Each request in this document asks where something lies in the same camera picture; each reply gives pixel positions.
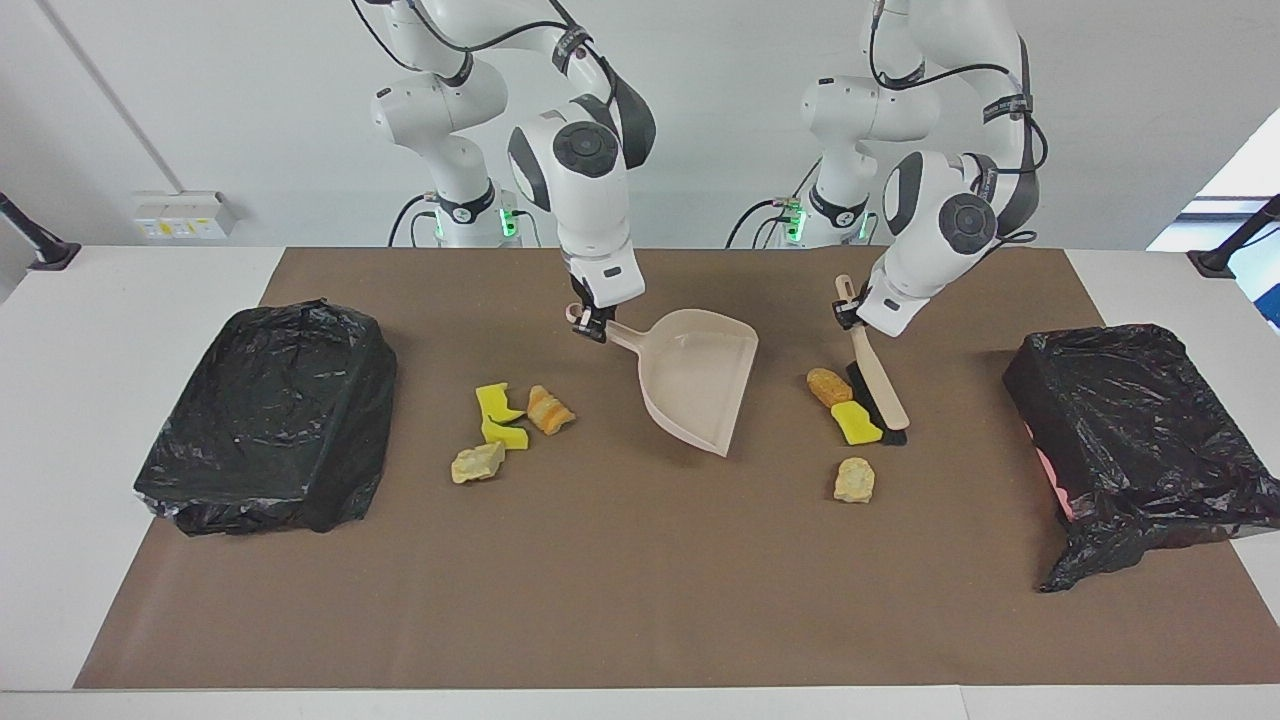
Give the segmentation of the brown bread roll piece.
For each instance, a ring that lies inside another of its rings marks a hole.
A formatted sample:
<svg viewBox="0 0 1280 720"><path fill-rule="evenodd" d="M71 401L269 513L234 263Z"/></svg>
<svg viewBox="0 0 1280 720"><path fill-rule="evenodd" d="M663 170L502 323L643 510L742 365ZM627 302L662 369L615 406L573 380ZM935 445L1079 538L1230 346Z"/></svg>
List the brown bread roll piece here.
<svg viewBox="0 0 1280 720"><path fill-rule="evenodd" d="M828 368L813 368L805 375L810 393L827 409L854 401L851 386Z"/></svg>

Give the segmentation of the beige hand brush black bristles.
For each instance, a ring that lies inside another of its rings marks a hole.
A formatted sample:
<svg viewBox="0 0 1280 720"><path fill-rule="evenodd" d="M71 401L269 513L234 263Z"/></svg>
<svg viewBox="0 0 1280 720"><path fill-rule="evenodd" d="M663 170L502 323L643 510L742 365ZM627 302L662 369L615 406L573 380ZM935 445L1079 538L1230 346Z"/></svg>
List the beige hand brush black bristles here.
<svg viewBox="0 0 1280 720"><path fill-rule="evenodd" d="M837 275L837 283L854 283L850 275ZM902 447L908 445L909 418L900 397L890 380L879 356L870 346L867 325L845 329L852 343L852 360L846 365L845 374L852 384L855 398L869 411L870 419L884 430L883 445Z"/></svg>

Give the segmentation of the orange striped croissant piece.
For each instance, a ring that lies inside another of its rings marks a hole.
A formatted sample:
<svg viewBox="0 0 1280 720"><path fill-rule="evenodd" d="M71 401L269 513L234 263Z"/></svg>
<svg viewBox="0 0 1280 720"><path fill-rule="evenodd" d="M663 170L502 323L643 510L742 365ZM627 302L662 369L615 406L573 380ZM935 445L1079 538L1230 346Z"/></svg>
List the orange striped croissant piece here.
<svg viewBox="0 0 1280 720"><path fill-rule="evenodd" d="M526 414L544 436L556 436L577 419L567 405L541 384L530 388Z"/></svg>

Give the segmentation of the yellow sponge wedge piece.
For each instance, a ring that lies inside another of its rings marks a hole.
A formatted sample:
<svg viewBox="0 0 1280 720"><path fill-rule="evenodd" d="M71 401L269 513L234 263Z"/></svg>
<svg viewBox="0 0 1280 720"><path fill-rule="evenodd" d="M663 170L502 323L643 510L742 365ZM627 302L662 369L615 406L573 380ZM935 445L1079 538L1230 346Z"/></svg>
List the yellow sponge wedge piece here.
<svg viewBox="0 0 1280 720"><path fill-rule="evenodd" d="M884 430L870 419L869 411L858 401L835 404L829 407L829 414L849 446L879 443L884 437Z"/></svg>

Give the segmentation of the beige plastic dustpan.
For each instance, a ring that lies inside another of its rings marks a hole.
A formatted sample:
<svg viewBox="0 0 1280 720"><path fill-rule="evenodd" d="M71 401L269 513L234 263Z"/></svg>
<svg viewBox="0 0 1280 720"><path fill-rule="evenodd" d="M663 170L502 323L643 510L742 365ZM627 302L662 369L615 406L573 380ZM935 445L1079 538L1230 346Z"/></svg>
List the beige plastic dustpan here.
<svg viewBox="0 0 1280 720"><path fill-rule="evenodd" d="M759 348L745 322L705 309L667 313L649 331L607 322L609 342L637 356L652 420L695 448L726 457Z"/></svg>

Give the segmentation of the curved yellow sponge piece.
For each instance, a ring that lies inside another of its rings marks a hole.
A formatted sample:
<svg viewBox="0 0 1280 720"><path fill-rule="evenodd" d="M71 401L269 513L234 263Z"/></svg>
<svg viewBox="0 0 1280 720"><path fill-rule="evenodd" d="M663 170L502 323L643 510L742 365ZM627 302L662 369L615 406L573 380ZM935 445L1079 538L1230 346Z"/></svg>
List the curved yellow sponge piece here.
<svg viewBox="0 0 1280 720"><path fill-rule="evenodd" d="M509 404L507 395L508 388L509 384L507 382L499 382L489 386L480 386L475 389L475 396L481 409L484 421L492 421L506 427L525 418L525 410L513 407Z"/></svg>

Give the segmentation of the orange striped bread piece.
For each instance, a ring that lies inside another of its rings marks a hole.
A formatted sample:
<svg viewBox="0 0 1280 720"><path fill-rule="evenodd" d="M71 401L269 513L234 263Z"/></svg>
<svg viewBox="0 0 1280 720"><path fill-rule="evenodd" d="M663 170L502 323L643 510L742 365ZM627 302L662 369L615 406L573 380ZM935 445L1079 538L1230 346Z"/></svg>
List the orange striped bread piece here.
<svg viewBox="0 0 1280 720"><path fill-rule="evenodd" d="M842 503L869 503L876 488L876 473L864 457L847 457L837 468L833 500Z"/></svg>

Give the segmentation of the pale paper piece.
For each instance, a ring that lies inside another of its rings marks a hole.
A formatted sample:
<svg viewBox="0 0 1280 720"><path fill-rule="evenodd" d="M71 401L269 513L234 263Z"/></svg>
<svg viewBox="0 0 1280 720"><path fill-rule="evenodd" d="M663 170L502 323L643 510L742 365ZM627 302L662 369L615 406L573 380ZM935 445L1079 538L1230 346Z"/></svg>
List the pale paper piece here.
<svg viewBox="0 0 1280 720"><path fill-rule="evenodd" d="M465 484L494 478L506 461L507 446L502 441L460 451L451 462L451 482Z"/></svg>

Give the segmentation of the black bag lined pink bin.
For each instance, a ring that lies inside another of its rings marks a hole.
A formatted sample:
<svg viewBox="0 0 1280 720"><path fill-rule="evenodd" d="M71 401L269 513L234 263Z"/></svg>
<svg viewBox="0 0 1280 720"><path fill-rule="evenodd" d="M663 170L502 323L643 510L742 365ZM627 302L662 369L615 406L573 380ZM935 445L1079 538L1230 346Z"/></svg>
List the black bag lined pink bin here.
<svg viewBox="0 0 1280 720"><path fill-rule="evenodd" d="M1039 592L1135 566L1153 550L1280 530L1280 477L1171 331L1036 332L1002 380L1065 530Z"/></svg>

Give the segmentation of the brown paper table mat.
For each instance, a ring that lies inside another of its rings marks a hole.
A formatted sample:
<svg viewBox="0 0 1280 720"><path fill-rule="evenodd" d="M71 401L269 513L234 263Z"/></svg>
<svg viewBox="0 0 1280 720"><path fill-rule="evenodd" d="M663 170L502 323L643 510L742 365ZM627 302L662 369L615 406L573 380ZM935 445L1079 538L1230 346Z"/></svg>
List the brown paper table mat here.
<svg viewBox="0 0 1280 720"><path fill-rule="evenodd" d="M645 328L676 307L760 347L727 457L646 414L635 356L575 337L552 250L296 249L262 297L375 316L397 354L384 477L325 534L186 537L155 520L79 688L1270 684L1280 626L1230 544L1037 587L1057 501L1002 383L1023 338L1097 325L1060 251L1006 249L877 348L911 425L850 448L805 373L851 357L838 273L872 249L644 251ZM498 474L475 389L545 386L577 419ZM869 503L833 500L838 465Z"/></svg>

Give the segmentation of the bright window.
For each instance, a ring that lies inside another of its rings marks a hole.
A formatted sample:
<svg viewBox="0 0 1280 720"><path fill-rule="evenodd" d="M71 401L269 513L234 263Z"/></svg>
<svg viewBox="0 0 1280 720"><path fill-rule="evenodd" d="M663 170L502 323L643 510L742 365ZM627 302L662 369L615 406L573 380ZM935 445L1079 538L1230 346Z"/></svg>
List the bright window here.
<svg viewBox="0 0 1280 720"><path fill-rule="evenodd" d="M1226 243L1280 193L1280 109L1235 151L1175 219L1147 246L1155 252L1210 251ZM1280 219L1268 222L1233 254L1228 269L1280 334Z"/></svg>

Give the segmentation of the white wall socket box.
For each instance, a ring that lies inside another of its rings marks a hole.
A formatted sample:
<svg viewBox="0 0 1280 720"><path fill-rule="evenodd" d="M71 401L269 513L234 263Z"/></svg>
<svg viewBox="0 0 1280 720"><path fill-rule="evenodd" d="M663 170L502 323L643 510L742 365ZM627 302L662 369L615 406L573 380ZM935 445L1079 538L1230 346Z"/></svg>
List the white wall socket box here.
<svg viewBox="0 0 1280 720"><path fill-rule="evenodd" d="M224 241L241 219L219 191L140 191L131 199L134 227L147 241Z"/></svg>

